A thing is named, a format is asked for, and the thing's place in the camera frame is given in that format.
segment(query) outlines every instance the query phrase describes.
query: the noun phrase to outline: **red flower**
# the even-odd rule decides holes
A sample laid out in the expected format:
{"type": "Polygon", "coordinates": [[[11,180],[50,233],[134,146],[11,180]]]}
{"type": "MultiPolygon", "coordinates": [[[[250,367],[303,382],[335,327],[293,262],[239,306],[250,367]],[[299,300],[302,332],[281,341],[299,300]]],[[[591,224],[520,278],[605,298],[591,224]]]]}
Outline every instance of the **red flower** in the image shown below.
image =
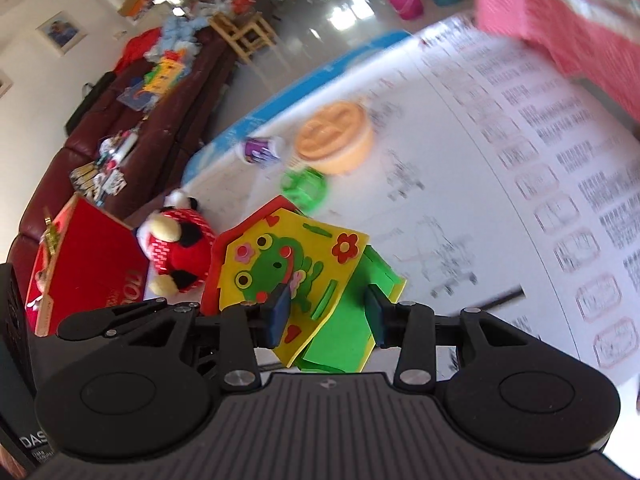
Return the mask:
{"type": "Polygon", "coordinates": [[[356,243],[358,243],[358,235],[356,233],[351,235],[342,233],[338,236],[338,241],[335,243],[334,248],[331,249],[331,254],[338,259],[339,264],[345,264],[358,255],[356,243]]]}

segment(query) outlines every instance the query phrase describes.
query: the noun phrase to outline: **wooden chair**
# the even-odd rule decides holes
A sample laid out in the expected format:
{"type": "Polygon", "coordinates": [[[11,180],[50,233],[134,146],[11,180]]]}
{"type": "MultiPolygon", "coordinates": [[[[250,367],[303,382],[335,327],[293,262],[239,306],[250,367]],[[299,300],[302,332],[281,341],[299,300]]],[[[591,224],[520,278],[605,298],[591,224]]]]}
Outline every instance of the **wooden chair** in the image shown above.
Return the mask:
{"type": "Polygon", "coordinates": [[[238,22],[234,23],[222,12],[209,19],[211,28],[222,36],[245,63],[251,63],[251,55],[258,49],[275,45],[276,33],[261,12],[241,16],[238,22]]]}

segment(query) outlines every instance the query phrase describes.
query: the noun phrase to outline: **picture frame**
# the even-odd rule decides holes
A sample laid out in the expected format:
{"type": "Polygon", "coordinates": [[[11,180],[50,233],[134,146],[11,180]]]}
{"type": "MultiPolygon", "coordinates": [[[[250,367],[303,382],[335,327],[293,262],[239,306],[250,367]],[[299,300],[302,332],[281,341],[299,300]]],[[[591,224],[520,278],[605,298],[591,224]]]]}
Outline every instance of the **picture frame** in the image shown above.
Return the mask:
{"type": "Polygon", "coordinates": [[[81,25],[64,10],[49,18],[37,30],[60,56],[64,56],[86,36],[81,25]]]}
{"type": "Polygon", "coordinates": [[[3,70],[0,70],[0,97],[2,97],[9,88],[14,84],[3,70]]]}

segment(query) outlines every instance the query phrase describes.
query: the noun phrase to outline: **striped fabric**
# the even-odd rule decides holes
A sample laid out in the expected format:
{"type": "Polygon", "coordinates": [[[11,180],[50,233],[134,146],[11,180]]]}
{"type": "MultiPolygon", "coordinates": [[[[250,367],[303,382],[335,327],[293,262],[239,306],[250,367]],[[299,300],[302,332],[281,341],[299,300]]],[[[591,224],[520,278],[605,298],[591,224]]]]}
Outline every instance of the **striped fabric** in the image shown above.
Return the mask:
{"type": "Polygon", "coordinates": [[[640,0],[477,0],[478,26],[546,50],[640,121],[640,0]]]}

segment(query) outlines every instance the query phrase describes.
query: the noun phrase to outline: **shiny floor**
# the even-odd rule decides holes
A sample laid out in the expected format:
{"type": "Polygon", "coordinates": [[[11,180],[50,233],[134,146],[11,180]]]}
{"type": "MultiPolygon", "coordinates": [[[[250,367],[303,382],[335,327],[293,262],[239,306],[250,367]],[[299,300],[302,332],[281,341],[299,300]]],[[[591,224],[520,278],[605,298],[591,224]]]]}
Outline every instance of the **shiny floor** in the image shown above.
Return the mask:
{"type": "Polygon", "coordinates": [[[404,22],[387,0],[284,0],[276,8],[281,21],[274,22],[278,46],[257,53],[254,66],[236,70],[212,115],[209,139],[303,75],[360,44],[392,30],[417,32],[473,6],[473,0],[449,7],[437,7],[433,0],[422,3],[424,15],[404,22]]]}

